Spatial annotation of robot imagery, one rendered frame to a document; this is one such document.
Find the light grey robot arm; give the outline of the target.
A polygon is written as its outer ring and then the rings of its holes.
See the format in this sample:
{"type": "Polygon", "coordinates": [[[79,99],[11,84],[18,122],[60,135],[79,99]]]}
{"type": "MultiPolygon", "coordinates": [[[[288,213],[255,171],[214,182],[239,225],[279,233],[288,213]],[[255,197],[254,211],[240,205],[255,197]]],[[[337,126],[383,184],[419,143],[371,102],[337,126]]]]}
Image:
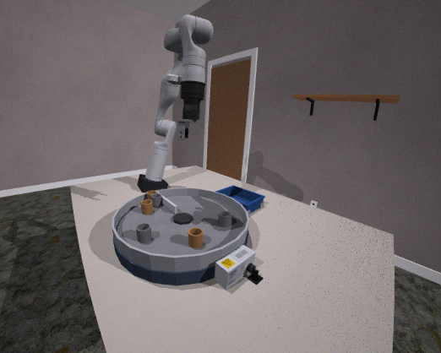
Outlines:
{"type": "Polygon", "coordinates": [[[168,30],[165,34],[164,47],[168,51],[178,53],[178,58],[161,81],[160,99],[155,119],[155,134],[163,136],[165,139],[153,143],[149,165],[145,174],[145,178],[151,181],[162,181],[167,157],[177,128],[174,121],[166,120],[164,117],[168,107],[178,97],[180,85],[170,84],[166,81],[166,76],[168,74],[181,76],[182,67],[188,64],[205,68],[205,51],[195,44],[206,44],[212,38],[213,33],[213,25],[207,19],[186,14],[180,20],[179,29],[168,30]]]}

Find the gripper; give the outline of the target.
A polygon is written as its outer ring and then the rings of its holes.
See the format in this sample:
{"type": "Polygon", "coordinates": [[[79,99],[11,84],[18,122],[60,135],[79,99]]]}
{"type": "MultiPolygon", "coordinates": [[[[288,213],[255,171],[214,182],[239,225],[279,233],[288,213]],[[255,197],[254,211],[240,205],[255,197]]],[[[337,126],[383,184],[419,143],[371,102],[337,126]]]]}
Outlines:
{"type": "Polygon", "coordinates": [[[166,81],[181,85],[181,99],[183,99],[182,119],[178,121],[177,139],[188,138],[189,122],[199,119],[200,101],[204,99],[205,71],[204,67],[194,64],[182,67],[182,76],[168,74],[166,81]],[[181,82],[182,81],[182,82],[181,82]]]}

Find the blue square tray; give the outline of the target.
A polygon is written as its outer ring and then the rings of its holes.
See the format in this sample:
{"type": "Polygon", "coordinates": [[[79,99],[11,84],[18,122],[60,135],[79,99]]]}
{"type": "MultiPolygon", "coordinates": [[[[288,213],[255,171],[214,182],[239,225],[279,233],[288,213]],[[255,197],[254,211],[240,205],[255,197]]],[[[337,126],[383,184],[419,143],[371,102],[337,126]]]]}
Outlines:
{"type": "Polygon", "coordinates": [[[265,198],[264,195],[254,193],[234,185],[223,188],[216,192],[234,198],[238,203],[240,203],[245,208],[245,210],[248,212],[249,215],[254,210],[264,206],[264,202],[263,202],[265,198]]]}

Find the grey metal bushing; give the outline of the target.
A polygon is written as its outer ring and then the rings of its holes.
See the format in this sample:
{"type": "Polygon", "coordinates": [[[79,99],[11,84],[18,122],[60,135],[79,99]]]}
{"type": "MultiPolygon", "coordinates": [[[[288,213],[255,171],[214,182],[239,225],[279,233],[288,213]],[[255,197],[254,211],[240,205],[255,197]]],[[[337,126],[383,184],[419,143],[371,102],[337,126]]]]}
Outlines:
{"type": "Polygon", "coordinates": [[[138,242],[146,243],[152,239],[151,227],[148,223],[141,223],[136,226],[138,242]],[[143,230],[143,231],[141,231],[143,230]]]}
{"type": "Polygon", "coordinates": [[[151,200],[153,201],[153,207],[160,207],[162,205],[161,194],[159,194],[159,193],[152,194],[151,200]],[[157,198],[154,198],[154,197],[157,197],[157,198]]]}
{"type": "Polygon", "coordinates": [[[218,225],[220,227],[229,227],[231,224],[231,213],[228,211],[219,212],[218,225]]]}

